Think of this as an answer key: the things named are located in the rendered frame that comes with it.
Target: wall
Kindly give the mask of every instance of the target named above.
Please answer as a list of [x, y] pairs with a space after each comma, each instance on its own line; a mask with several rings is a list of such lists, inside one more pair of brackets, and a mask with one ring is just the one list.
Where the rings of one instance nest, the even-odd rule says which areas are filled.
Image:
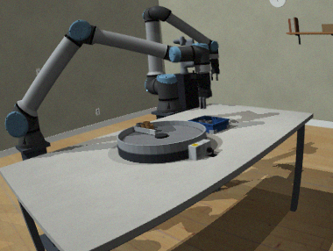
[[[75, 20], [145, 39], [142, 13], [158, 5], [157, 0], [0, 3], [0, 150], [17, 145], [5, 130], [5, 117]], [[41, 132], [48, 137], [157, 106], [158, 97], [145, 91], [147, 72], [144, 54], [83, 45], [39, 107]]]
[[[333, 121], [332, 38], [330, 35], [286, 35], [289, 18], [297, 17], [301, 32], [320, 32], [333, 24], [329, 0], [287, 0], [281, 8], [262, 1], [159, 0], [219, 45], [219, 81], [212, 82], [208, 103], [239, 104], [314, 113]], [[172, 44], [183, 33], [167, 22], [162, 40]], [[166, 63], [167, 73], [179, 66]]]

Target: blue joint cap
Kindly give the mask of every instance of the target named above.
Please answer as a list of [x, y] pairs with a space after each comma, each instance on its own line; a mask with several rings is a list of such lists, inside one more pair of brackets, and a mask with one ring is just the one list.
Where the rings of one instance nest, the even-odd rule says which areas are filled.
[[215, 53], [215, 52], [217, 52], [217, 50], [218, 50], [218, 43], [216, 41], [212, 41], [210, 43], [210, 51], [212, 53]]
[[75, 41], [83, 41], [91, 34], [91, 25], [84, 20], [77, 20], [69, 27], [69, 36]]
[[181, 61], [181, 50], [178, 47], [171, 47], [169, 49], [169, 59], [171, 62]]
[[29, 129], [28, 120], [18, 111], [12, 111], [8, 114], [4, 125], [6, 126], [7, 132], [16, 138], [25, 136]]
[[177, 83], [177, 77], [175, 74], [161, 74], [156, 77], [158, 82], [173, 84]]
[[194, 47], [202, 47], [202, 48], [205, 48], [205, 49], [209, 50], [208, 44], [195, 43], [195, 44], [192, 44], [192, 46], [194, 46]]

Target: blue bin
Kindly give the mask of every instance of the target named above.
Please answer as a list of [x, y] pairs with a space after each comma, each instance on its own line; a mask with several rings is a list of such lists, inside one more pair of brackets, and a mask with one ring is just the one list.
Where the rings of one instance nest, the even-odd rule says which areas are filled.
[[226, 129], [229, 124], [228, 118], [219, 118], [211, 116], [201, 116], [198, 118], [193, 118], [189, 121], [193, 121], [202, 124], [206, 127], [206, 133], [218, 133]]

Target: wooden floor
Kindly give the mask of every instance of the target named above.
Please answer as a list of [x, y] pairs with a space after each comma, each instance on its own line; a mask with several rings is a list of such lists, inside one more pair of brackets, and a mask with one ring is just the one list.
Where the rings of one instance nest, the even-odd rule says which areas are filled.
[[[48, 151], [144, 120], [155, 117], [146, 115], [60, 140]], [[291, 212], [295, 147], [296, 134], [220, 191], [113, 250], [333, 251], [333, 129], [306, 125], [299, 206]], [[18, 161], [20, 154], [4, 157], [0, 168]], [[0, 251], [9, 250], [35, 249], [18, 201], [0, 176]]]

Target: circular gray tray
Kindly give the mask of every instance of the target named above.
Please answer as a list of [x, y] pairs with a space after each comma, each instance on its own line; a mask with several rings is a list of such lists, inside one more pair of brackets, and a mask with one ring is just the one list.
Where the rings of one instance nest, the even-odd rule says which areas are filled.
[[156, 133], [168, 137], [156, 139], [154, 135], [135, 132], [134, 127], [117, 136], [119, 155], [128, 161], [163, 163], [188, 158], [188, 145], [207, 139], [206, 127], [192, 121], [153, 122]]

